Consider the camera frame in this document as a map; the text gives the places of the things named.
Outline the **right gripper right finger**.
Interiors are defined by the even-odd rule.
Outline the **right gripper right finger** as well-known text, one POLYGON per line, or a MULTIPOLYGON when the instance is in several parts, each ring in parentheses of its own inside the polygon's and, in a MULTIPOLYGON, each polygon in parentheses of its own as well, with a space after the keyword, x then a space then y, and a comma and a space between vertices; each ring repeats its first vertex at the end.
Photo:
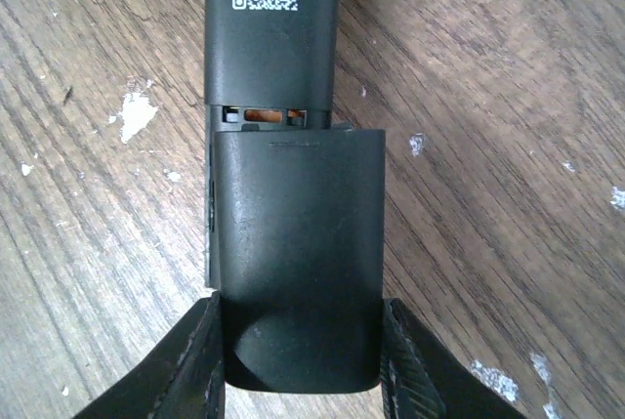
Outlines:
POLYGON ((383 305, 380 380, 387 418, 522 418, 399 298, 383 305))

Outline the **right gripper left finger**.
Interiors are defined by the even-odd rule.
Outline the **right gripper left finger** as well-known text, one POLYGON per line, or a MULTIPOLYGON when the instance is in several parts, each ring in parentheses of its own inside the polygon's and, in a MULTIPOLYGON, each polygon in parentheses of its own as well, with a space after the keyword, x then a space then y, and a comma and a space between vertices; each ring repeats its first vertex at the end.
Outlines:
POLYGON ((225 416, 220 295, 198 300, 148 355, 78 418, 225 416))

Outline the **black battery cover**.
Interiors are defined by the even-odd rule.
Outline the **black battery cover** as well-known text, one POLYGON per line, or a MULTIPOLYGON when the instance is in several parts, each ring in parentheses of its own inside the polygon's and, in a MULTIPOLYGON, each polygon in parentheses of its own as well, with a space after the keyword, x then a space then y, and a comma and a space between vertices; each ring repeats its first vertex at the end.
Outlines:
POLYGON ((213 150, 228 383, 294 394, 375 387, 384 132, 223 132, 213 150))

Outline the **black remote control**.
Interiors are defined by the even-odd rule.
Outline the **black remote control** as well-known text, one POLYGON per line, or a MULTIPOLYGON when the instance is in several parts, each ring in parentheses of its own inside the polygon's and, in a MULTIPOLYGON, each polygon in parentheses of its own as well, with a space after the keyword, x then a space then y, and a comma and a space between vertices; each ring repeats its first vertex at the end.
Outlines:
POLYGON ((327 129, 339 0, 205 0, 205 177, 214 135, 327 129))

